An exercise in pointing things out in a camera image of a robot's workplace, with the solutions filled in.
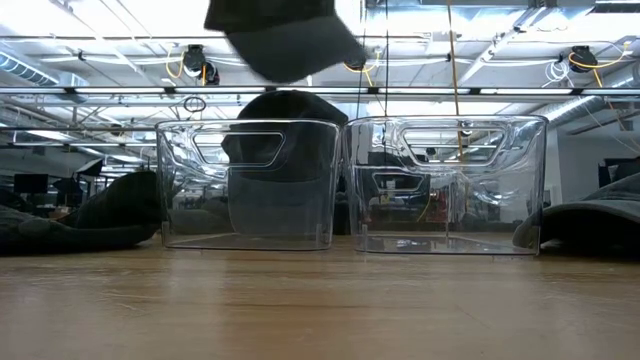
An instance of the cap brim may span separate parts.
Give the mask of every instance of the cap brim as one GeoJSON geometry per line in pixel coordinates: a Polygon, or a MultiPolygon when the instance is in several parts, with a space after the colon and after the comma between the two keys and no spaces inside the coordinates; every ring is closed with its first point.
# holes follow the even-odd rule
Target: cap brim
{"type": "Polygon", "coordinates": [[[336,16],[228,33],[227,37],[253,71],[276,83],[298,81],[348,58],[365,56],[336,16]]]}

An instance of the clear plastic bin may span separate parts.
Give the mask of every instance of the clear plastic bin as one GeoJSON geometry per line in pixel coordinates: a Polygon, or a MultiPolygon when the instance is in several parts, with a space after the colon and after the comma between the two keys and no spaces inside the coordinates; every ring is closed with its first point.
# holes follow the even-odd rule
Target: clear plastic bin
{"type": "Polygon", "coordinates": [[[339,128],[314,120],[157,125],[172,248],[319,250],[331,244],[339,128]]]}
{"type": "Polygon", "coordinates": [[[547,120],[378,117],[344,131],[356,249],[537,254],[547,120]]]}

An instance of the ceiling fixture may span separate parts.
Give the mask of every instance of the ceiling fixture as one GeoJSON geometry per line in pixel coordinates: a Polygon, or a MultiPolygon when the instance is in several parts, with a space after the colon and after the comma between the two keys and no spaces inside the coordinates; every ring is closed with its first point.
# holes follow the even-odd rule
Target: ceiling fixture
{"type": "Polygon", "coordinates": [[[204,46],[189,45],[182,63],[185,73],[202,81],[202,86],[220,85],[218,68],[204,56],[204,46]]]}
{"type": "Polygon", "coordinates": [[[588,46],[574,46],[571,48],[571,52],[570,60],[572,61],[569,61],[569,68],[575,73],[588,73],[592,70],[590,66],[598,65],[598,59],[588,46]]]}

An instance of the table surface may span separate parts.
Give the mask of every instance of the table surface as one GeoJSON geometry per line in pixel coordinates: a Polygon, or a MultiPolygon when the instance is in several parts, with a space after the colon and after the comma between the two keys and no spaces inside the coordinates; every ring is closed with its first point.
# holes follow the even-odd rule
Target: table surface
{"type": "Polygon", "coordinates": [[[0,359],[638,359],[640,265],[136,250],[0,258],[0,359]]]}

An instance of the white wall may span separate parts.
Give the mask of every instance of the white wall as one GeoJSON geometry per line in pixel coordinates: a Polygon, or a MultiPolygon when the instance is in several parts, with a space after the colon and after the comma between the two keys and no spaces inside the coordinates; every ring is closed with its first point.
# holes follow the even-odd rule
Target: white wall
{"type": "Polygon", "coordinates": [[[558,144],[564,202],[580,200],[598,190],[598,164],[603,159],[636,156],[611,138],[559,136],[558,144]]]}

